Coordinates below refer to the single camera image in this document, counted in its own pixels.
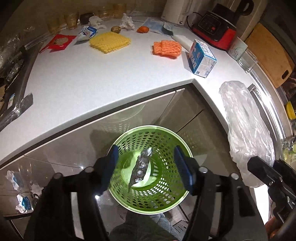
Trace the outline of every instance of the white electric kettle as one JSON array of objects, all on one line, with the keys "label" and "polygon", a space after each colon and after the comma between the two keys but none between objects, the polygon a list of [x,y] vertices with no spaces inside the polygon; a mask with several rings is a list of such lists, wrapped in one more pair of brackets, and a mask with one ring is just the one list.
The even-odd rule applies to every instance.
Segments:
[{"label": "white electric kettle", "polygon": [[186,17],[193,13],[197,0],[167,0],[161,19],[184,25]]}]

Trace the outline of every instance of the red packet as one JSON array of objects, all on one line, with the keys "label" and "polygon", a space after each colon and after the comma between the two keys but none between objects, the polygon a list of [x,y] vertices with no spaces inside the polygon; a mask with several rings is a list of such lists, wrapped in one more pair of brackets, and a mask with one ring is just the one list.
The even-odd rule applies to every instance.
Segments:
[{"label": "red packet", "polygon": [[44,48],[40,50],[39,53],[43,52],[46,49],[54,49],[56,51],[64,50],[73,41],[74,38],[76,38],[76,36],[74,35],[57,34]]}]

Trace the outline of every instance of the cutting board handle hole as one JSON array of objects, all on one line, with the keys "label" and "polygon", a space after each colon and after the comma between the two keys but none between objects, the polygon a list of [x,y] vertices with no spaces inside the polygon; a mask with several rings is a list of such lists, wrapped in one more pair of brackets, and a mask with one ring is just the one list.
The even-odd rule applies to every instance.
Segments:
[{"label": "cutting board handle hole", "polygon": [[281,78],[284,80],[284,79],[288,76],[288,74],[289,74],[289,71],[286,70],[286,71],[283,73],[283,75],[281,76]]}]

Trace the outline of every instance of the green trash can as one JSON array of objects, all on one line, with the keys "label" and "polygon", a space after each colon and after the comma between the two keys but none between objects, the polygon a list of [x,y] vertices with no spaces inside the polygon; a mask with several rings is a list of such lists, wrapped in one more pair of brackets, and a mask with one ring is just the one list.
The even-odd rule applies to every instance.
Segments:
[{"label": "green trash can", "polygon": [[[122,206],[135,213],[158,214],[174,208],[187,196],[174,162],[174,147],[179,145],[185,155],[193,156],[176,133],[160,126],[139,126],[122,134],[114,145],[119,148],[119,159],[109,190]],[[153,154],[146,175],[128,192],[137,157],[148,147]]]}]

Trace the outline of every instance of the kettle handle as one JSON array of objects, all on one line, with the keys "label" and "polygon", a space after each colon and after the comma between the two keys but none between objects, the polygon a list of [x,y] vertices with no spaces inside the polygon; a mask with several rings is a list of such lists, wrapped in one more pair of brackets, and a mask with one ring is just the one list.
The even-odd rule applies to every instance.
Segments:
[{"label": "kettle handle", "polygon": [[251,14],[253,9],[254,9],[254,2],[252,0],[241,0],[235,13],[238,13],[243,16],[247,16],[247,15]]},{"label": "kettle handle", "polygon": [[185,12],[183,12],[183,15],[190,15],[193,13],[194,7],[196,4],[196,0],[189,0],[187,8]]}]

